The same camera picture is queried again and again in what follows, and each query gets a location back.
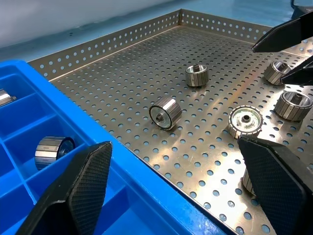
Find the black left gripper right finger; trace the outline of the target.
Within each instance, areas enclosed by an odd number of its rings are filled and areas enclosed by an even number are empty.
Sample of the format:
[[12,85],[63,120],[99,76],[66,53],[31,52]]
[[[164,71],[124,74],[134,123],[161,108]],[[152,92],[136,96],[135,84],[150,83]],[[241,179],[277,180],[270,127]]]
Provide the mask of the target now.
[[285,145],[239,137],[258,202],[278,235],[313,233],[313,172]]

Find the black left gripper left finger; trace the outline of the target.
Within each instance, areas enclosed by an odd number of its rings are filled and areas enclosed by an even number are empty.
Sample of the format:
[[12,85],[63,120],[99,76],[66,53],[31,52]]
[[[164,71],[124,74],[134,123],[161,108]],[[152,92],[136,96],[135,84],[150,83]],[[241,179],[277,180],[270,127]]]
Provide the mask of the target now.
[[91,235],[106,195],[112,143],[75,154],[17,230],[18,235]]

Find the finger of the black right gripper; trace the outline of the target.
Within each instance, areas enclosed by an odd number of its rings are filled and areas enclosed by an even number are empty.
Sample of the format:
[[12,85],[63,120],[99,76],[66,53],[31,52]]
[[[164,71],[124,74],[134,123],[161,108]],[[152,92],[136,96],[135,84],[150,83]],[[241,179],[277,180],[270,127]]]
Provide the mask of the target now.
[[300,65],[289,71],[281,79],[282,84],[312,86],[313,57],[306,59]]
[[252,47],[253,52],[280,52],[313,36],[313,13],[309,12],[269,30]]

